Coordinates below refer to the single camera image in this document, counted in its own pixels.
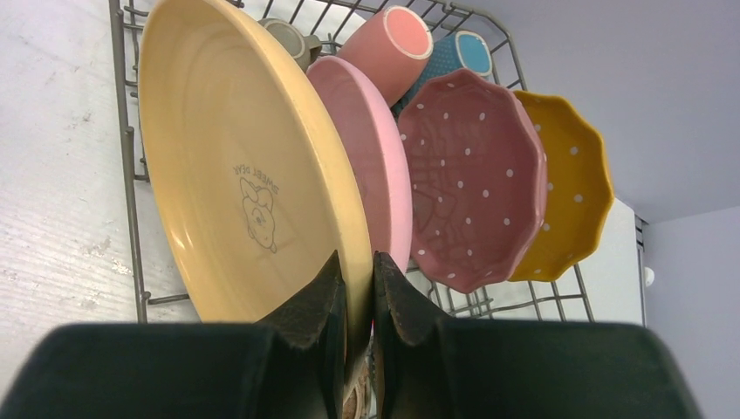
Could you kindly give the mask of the pink plate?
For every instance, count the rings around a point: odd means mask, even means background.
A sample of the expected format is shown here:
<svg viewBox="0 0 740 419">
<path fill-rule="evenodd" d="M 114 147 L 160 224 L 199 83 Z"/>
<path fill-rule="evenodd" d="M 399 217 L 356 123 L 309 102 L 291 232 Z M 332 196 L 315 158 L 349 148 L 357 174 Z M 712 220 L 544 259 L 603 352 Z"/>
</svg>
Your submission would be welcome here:
<svg viewBox="0 0 740 419">
<path fill-rule="evenodd" d="M 351 163 L 373 251 L 409 266 L 412 193 L 395 119 L 373 82 L 342 58 L 315 61 L 307 77 L 332 118 Z"/>
</svg>

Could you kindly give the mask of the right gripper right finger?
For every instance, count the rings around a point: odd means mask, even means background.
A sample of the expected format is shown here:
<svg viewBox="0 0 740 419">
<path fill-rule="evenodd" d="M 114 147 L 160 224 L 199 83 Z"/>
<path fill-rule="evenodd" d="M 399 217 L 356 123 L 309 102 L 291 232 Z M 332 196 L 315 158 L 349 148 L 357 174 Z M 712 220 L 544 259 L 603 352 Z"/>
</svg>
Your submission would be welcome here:
<svg viewBox="0 0 740 419">
<path fill-rule="evenodd" d="M 697 418 L 668 348 L 619 323 L 457 318 L 373 257 L 381 418 Z"/>
</svg>

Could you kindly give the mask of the cream bottom plate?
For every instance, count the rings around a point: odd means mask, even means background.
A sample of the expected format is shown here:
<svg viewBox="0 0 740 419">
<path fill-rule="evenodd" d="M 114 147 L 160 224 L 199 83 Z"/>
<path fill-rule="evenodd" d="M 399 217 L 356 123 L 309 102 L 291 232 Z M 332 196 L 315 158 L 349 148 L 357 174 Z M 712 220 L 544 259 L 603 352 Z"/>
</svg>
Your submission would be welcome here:
<svg viewBox="0 0 740 419">
<path fill-rule="evenodd" d="M 160 1 L 140 47 L 154 198 L 205 322 L 253 322 L 337 254 L 346 366 L 369 340 L 372 252 L 345 149 L 312 84 L 255 19 L 224 1 Z"/>
</svg>

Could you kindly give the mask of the maroon polka dot plate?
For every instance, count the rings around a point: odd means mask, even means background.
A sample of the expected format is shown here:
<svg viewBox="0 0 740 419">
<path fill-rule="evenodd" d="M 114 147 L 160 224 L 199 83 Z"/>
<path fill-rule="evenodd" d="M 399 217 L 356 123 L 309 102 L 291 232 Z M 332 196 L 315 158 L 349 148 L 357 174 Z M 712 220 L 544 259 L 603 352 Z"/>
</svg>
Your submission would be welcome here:
<svg viewBox="0 0 740 419">
<path fill-rule="evenodd" d="M 460 69 L 430 79 L 398 128 L 422 273 L 463 293 L 510 279 L 546 209 L 547 159 L 521 102 Z"/>
</svg>

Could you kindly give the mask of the pink cup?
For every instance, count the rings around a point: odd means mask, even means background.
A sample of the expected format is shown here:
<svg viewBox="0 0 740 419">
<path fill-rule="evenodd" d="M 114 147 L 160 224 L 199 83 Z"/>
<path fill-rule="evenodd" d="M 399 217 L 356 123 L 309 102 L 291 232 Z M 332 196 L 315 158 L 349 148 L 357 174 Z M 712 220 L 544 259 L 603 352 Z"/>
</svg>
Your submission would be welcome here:
<svg viewBox="0 0 740 419">
<path fill-rule="evenodd" d="M 392 106 L 420 78 L 433 48 L 431 32 L 420 16 L 394 5 L 369 18 L 337 56 L 361 70 Z"/>
</svg>

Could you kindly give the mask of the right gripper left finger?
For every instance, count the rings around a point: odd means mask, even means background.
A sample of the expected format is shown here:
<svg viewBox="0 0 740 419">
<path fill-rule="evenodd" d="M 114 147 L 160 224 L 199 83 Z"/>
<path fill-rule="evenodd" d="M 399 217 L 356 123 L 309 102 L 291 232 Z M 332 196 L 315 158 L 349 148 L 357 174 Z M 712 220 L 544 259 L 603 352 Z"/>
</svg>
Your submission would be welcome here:
<svg viewBox="0 0 740 419">
<path fill-rule="evenodd" d="M 32 351 L 4 418 L 339 418 L 339 256 L 255 323 L 61 326 Z"/>
</svg>

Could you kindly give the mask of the blue mug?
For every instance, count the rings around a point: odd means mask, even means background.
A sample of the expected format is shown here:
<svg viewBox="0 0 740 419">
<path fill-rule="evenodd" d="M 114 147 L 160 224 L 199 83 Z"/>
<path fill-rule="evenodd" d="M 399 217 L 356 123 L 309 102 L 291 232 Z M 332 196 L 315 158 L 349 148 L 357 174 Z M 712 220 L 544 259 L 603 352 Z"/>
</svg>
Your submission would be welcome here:
<svg viewBox="0 0 740 419">
<path fill-rule="evenodd" d="M 492 58 L 482 36 L 473 31 L 456 31 L 434 43 L 428 63 L 411 88 L 391 107 L 398 119 L 401 111 L 430 79 L 465 68 L 484 79 L 493 73 Z"/>
</svg>

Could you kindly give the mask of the grey ceramic mug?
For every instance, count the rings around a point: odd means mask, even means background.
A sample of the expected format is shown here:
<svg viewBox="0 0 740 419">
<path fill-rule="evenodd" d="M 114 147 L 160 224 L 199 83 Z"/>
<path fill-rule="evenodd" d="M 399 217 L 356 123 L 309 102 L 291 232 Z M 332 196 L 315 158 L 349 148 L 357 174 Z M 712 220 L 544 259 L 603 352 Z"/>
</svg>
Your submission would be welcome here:
<svg viewBox="0 0 740 419">
<path fill-rule="evenodd" d="M 295 26 L 279 18 L 258 21 L 291 55 L 303 72 L 319 57 L 322 43 L 316 35 L 303 35 Z"/>
</svg>

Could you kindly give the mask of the yellow polka dot plate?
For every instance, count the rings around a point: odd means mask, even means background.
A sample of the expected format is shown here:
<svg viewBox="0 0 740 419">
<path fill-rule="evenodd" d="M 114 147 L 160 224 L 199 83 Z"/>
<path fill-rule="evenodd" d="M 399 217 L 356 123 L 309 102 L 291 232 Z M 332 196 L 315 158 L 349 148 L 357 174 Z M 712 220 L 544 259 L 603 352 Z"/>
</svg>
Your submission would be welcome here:
<svg viewBox="0 0 740 419">
<path fill-rule="evenodd" d="M 605 143 L 566 99 L 515 91 L 547 157 L 544 223 L 511 282 L 551 282 L 591 256 L 614 200 Z"/>
</svg>

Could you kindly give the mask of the grey wire dish rack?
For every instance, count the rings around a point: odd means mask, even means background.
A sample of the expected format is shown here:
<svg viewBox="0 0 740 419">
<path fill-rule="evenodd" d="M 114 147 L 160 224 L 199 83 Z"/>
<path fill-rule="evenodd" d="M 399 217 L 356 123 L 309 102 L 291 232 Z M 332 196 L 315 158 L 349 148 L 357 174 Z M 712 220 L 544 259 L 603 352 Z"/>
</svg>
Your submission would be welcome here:
<svg viewBox="0 0 740 419">
<path fill-rule="evenodd" d="M 136 319 L 147 322 L 147 310 L 153 306 L 189 305 L 186 292 L 154 296 L 146 287 L 140 247 L 148 228 L 138 220 L 136 192 L 149 184 L 149 173 L 143 151 L 143 136 L 138 109 L 140 37 L 150 1 L 111 1 L 108 4 L 113 38 L 115 75 L 123 178 L 127 206 L 128 238 L 132 257 L 132 277 Z M 324 54 L 334 54 L 344 40 L 360 26 L 362 20 L 391 6 L 389 1 L 235 1 L 233 6 L 255 19 L 275 17 L 298 27 L 303 33 L 320 36 Z M 480 6 L 464 1 L 405 1 L 403 6 L 417 13 L 435 38 L 454 31 L 469 30 L 482 24 L 493 68 L 505 64 L 514 67 L 512 81 L 505 85 L 526 86 L 513 38 L 505 26 Z M 579 265 L 574 265 L 556 282 L 516 282 L 488 285 L 470 294 L 455 292 L 445 285 L 429 281 L 415 264 L 409 266 L 408 279 L 426 297 L 444 311 L 459 317 L 518 317 L 524 319 L 557 319 L 560 321 L 593 321 L 593 309 Z"/>
</svg>

